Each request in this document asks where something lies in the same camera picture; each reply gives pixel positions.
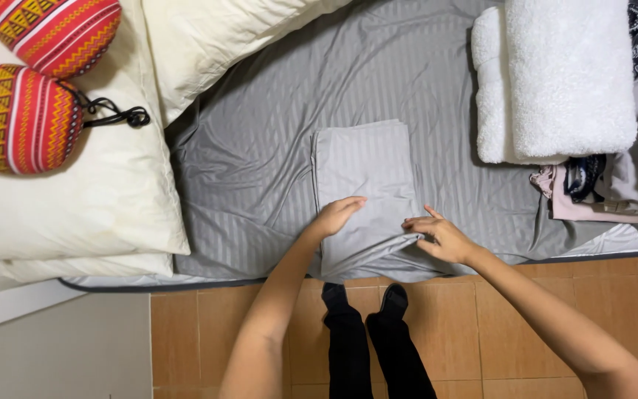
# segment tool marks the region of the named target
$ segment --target gray fitted sheet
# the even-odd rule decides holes
[[[174,257],[176,271],[266,276],[316,213],[311,135],[388,119],[408,125],[419,203],[509,263],[561,255],[612,228],[549,219],[528,180],[535,168],[478,159],[469,29],[497,4],[354,0],[232,68],[190,127],[169,137],[192,250]],[[310,274],[321,278],[319,256]],[[386,261],[341,277],[377,275],[442,273]]]

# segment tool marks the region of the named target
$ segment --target black shoe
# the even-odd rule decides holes
[[[381,313],[395,319],[402,319],[408,309],[408,293],[398,283],[393,283],[385,289]]]
[[[346,287],[343,284],[324,283],[324,287],[321,290],[321,299],[329,311],[337,304],[349,303],[349,297],[346,296]]]

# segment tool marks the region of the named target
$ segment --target white towel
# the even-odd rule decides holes
[[[519,158],[618,153],[637,136],[627,0],[508,0]]]
[[[476,148],[487,163],[556,165],[567,156],[518,159],[511,129],[511,84],[506,47],[506,14],[503,6],[487,8],[474,21],[471,55],[477,72]]]

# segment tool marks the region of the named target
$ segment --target pillowcase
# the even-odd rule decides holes
[[[141,276],[173,274],[172,256],[168,253],[134,253],[101,258],[52,260],[0,260],[0,276],[22,283],[57,277]]]
[[[63,164],[82,127],[73,90],[31,68],[0,64],[0,173],[41,173]]]
[[[84,129],[61,168],[34,176],[0,174],[0,260],[189,253],[144,15],[139,0],[122,5],[110,50],[72,84],[122,109],[143,106],[151,123]],[[0,63],[12,58],[0,43]],[[105,115],[102,110],[96,118]]]
[[[67,79],[98,64],[120,14],[117,0],[0,0],[0,41],[35,71]]]
[[[143,0],[163,126],[226,70],[351,0]]]

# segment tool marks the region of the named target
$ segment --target pink clothing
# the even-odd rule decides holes
[[[566,195],[563,190],[566,174],[565,166],[561,164],[554,168],[555,173],[552,186],[548,187],[549,185],[543,179],[538,179],[537,183],[540,187],[545,186],[552,188],[551,202],[553,204],[553,219],[638,223],[638,214],[604,212],[604,206],[602,204],[573,204],[570,196]]]

